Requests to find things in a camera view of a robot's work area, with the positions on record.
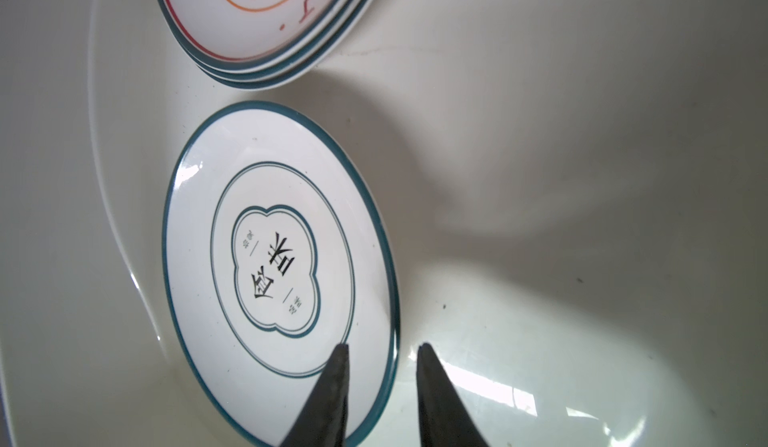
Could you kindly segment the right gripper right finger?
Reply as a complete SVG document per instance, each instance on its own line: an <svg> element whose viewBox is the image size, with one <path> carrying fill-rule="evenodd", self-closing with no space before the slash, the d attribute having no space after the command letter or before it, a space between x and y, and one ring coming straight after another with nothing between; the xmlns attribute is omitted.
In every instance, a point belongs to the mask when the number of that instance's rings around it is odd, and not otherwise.
<svg viewBox="0 0 768 447"><path fill-rule="evenodd" d="M434 348L417 351L416 385L422 446L487 446Z"/></svg>

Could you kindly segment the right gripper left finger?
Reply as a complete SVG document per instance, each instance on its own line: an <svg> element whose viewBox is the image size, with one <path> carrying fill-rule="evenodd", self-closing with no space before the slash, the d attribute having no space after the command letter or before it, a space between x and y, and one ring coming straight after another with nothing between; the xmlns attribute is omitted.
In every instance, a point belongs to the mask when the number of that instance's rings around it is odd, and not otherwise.
<svg viewBox="0 0 768 447"><path fill-rule="evenodd" d="M349 378L349 346L338 344L281 446L345 446Z"/></svg>

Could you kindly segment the white plate black flower outline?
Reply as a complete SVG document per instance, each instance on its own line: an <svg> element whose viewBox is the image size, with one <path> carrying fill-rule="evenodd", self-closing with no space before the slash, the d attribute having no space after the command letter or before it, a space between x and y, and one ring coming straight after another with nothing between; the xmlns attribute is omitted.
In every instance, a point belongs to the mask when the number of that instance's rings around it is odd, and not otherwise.
<svg viewBox="0 0 768 447"><path fill-rule="evenodd" d="M208 117L169 181L162 257L185 359L233 430L281 443L345 344L346 442L369 435L399 356L395 263L365 181L321 126L267 101Z"/></svg>

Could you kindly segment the green rim plate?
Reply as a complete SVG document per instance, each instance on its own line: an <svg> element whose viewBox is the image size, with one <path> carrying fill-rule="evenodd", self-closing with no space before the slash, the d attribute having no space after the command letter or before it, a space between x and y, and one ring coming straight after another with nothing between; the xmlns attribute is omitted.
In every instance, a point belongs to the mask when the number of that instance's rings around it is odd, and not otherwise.
<svg viewBox="0 0 768 447"><path fill-rule="evenodd" d="M203 65L199 65L198 68L213 80L242 90L261 91L287 84L304 75L326 57L348 35L349 31L354 29L373 0L355 1L356 5L346 9L342 19L336 21L332 31L322 37L318 46L311 47L310 53L302 55L296 61L282 63L276 73L257 72L256 76L236 78L235 74L216 73L212 68Z"/></svg>

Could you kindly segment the large orange sunburst plate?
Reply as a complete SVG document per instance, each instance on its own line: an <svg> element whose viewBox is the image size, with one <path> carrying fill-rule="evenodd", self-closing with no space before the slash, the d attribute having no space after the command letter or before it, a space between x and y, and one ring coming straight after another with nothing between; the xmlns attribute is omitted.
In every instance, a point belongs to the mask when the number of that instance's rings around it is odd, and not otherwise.
<svg viewBox="0 0 768 447"><path fill-rule="evenodd" d="M224 72L270 67L298 51L348 0L157 0L196 62Z"/></svg>

